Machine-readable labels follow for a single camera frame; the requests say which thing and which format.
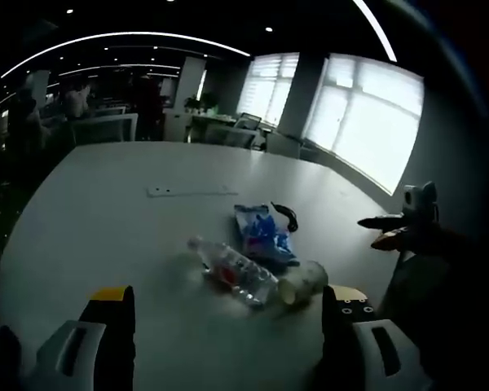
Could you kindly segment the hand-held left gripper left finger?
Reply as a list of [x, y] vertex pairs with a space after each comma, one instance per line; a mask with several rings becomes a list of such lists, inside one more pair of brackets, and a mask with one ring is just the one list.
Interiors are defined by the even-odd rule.
[[37, 351], [27, 390], [132, 390], [135, 306], [131, 286], [103, 288], [79, 319], [63, 323]]

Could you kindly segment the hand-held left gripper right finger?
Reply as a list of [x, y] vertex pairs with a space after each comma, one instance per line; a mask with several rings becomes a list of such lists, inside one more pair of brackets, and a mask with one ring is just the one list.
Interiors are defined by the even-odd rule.
[[427, 390], [429, 376], [411, 339], [389, 319], [375, 319], [361, 292], [323, 290], [324, 337], [319, 390]]

